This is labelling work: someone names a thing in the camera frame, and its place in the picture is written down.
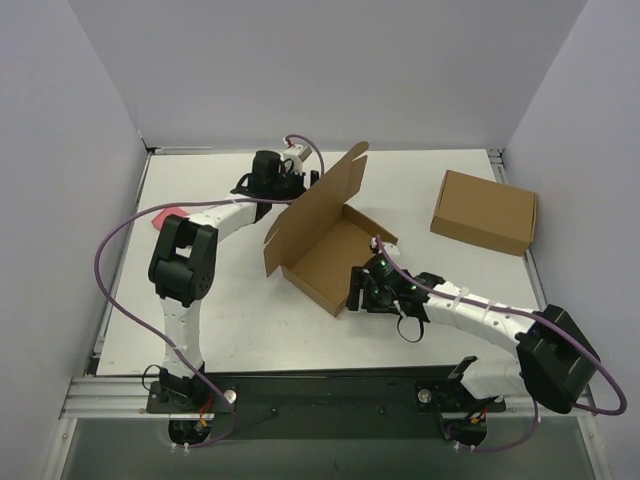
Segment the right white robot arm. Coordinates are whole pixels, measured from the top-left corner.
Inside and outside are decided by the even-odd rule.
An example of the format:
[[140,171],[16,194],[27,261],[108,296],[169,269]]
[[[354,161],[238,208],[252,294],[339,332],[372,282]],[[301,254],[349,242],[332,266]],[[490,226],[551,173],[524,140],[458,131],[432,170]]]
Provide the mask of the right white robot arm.
[[528,395],[566,414],[595,373],[595,351],[562,308],[539,312],[491,302],[437,275],[411,276],[381,253],[352,267],[346,307],[456,328],[506,351],[506,359],[473,354],[455,368],[455,380],[477,400]]

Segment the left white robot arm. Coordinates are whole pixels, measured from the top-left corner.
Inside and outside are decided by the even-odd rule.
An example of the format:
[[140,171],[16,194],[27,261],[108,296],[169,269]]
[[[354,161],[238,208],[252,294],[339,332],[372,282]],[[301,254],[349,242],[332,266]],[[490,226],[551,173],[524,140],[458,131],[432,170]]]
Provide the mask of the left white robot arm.
[[305,191],[303,163],[311,147],[292,144],[283,153],[256,152],[225,202],[200,213],[167,216],[152,254],[148,277],[160,298],[165,347],[161,391],[183,411],[204,402],[200,349],[201,303],[214,281],[218,244],[237,230],[261,220],[274,202],[291,202]]

